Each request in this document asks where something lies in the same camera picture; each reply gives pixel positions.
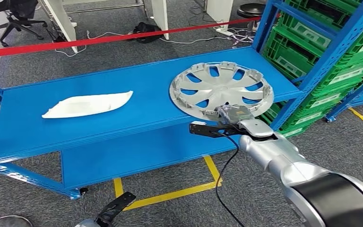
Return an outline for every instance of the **red rope barrier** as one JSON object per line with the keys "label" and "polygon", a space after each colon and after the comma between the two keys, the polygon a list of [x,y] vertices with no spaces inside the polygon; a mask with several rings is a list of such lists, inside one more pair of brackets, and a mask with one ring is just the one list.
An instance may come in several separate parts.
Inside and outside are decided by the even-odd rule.
{"label": "red rope barrier", "polygon": [[202,29],[202,28],[207,28],[207,27],[237,24],[237,23],[248,22],[248,21],[259,20],[259,19],[260,19],[260,17],[253,17],[253,18],[248,18],[248,19],[233,20],[233,21],[219,23],[219,24],[183,27],[183,28],[170,29],[170,30],[166,30],[166,31],[156,31],[156,32],[138,33],[138,34],[130,34],[130,35],[112,35],[112,36],[100,37],[97,39],[83,39],[83,40],[76,40],[76,41],[69,41],[69,42],[62,42],[62,43],[35,44],[35,45],[26,45],[26,46],[6,47],[6,48],[0,48],[0,56],[39,52],[39,51],[48,51],[48,50],[54,50],[54,49],[68,48],[68,47],[72,47],[72,46],[103,44],[103,43],[108,43],[108,42],[114,42],[114,41],[120,41],[120,40],[126,40],[126,39],[136,39],[136,38],[152,36],[152,35],[163,35],[166,33],[183,32],[183,31],[196,30],[196,29]]}

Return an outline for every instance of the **white table leg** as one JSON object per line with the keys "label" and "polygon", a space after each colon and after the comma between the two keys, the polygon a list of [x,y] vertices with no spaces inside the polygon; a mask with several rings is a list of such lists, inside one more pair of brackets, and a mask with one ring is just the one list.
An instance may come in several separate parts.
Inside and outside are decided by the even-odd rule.
{"label": "white table leg", "polygon": [[[61,0],[42,0],[44,4],[47,6],[48,10],[52,14],[53,19],[56,24],[59,26],[60,30],[65,35],[68,41],[75,41],[76,39],[76,31],[69,20],[69,17],[63,8]],[[72,47],[75,53],[78,52],[77,47]]]}
{"label": "white table leg", "polygon": [[[229,22],[232,12],[233,0],[208,0],[207,13],[218,23]],[[224,35],[232,35],[228,32],[228,25],[222,25],[216,31]]]}
{"label": "white table leg", "polygon": [[[151,0],[154,21],[162,30],[169,30],[166,0]],[[164,34],[165,39],[169,39],[169,34]]]}

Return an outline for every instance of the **silver hubcap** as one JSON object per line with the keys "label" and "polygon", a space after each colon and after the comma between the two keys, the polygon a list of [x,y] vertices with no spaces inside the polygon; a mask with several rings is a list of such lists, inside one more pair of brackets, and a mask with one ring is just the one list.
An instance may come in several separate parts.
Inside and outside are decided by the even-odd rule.
{"label": "silver hubcap", "polygon": [[203,120],[218,121],[216,107],[244,105],[254,116],[273,103],[272,87],[262,73],[234,62],[199,63],[176,76],[170,86],[174,104]]}

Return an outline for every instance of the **black cable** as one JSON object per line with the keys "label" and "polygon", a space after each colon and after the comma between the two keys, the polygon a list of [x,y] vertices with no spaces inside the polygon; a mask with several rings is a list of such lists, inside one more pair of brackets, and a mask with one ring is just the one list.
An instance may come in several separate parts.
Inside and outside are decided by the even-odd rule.
{"label": "black cable", "polygon": [[197,20],[198,20],[199,15],[202,15],[201,20],[205,21],[205,22],[223,22],[223,20],[207,20],[207,19],[205,19],[205,15],[207,15],[207,14],[204,13],[204,10],[202,9],[201,6],[192,6],[192,7],[190,7],[189,12],[194,15],[194,16],[187,19],[187,22],[189,23],[190,26],[199,26],[199,25],[197,25]]}
{"label": "black cable", "polygon": [[239,223],[239,225],[241,227],[245,227],[244,224],[233,214],[233,212],[231,212],[229,210],[229,208],[222,201],[222,199],[220,198],[219,193],[218,193],[218,184],[219,184],[220,179],[222,178],[223,172],[225,171],[225,169],[226,169],[227,165],[230,163],[230,161],[237,155],[237,153],[239,153],[240,148],[239,148],[239,145],[236,143],[236,141],[234,141],[232,138],[230,138],[230,136],[223,134],[221,132],[214,132],[214,133],[228,138],[236,146],[236,152],[229,158],[229,160],[227,160],[225,166],[223,166],[222,170],[220,171],[218,180],[216,181],[216,186],[215,186],[216,197],[218,198],[218,200],[222,204],[222,206],[227,210],[227,212],[229,212],[229,214],[234,218],[234,220],[236,220],[237,223]]}

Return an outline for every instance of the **blue metal rack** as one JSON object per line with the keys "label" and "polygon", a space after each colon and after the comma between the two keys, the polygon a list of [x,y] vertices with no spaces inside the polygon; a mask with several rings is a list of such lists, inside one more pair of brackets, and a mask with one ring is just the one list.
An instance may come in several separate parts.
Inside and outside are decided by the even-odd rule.
{"label": "blue metal rack", "polygon": [[261,51],[263,44],[272,29],[278,9],[300,20],[300,22],[313,28],[320,34],[325,35],[327,38],[332,39],[332,42],[299,85],[298,88],[304,95],[287,102],[280,111],[280,114],[272,122],[271,127],[273,129],[278,129],[282,126],[287,118],[296,110],[306,96],[315,88],[363,31],[363,2],[346,22],[341,31],[337,33],[315,19],[303,14],[299,10],[285,4],[281,0],[269,0],[265,7],[263,19],[258,28],[258,34],[254,39],[253,48],[258,52]]}
{"label": "blue metal rack", "polygon": [[[279,10],[333,38],[298,88],[259,54]],[[230,150],[224,138],[188,133],[194,118],[175,107],[168,96],[175,75],[193,64],[214,61],[233,61],[261,71],[274,89],[275,102],[289,100],[271,125],[278,129],[362,31],[363,3],[337,33],[280,0],[269,0],[252,47],[0,88],[0,174],[76,199],[81,186]],[[129,89],[133,97],[116,111],[69,119],[41,117],[71,96]],[[61,153],[61,182],[8,163],[56,150]]]}
{"label": "blue metal rack", "polygon": [[329,122],[335,121],[336,116],[339,115],[344,110],[348,109],[349,107],[355,107],[363,105],[363,84],[355,90],[353,93],[347,95],[343,102],[333,108],[327,115],[326,119]]}

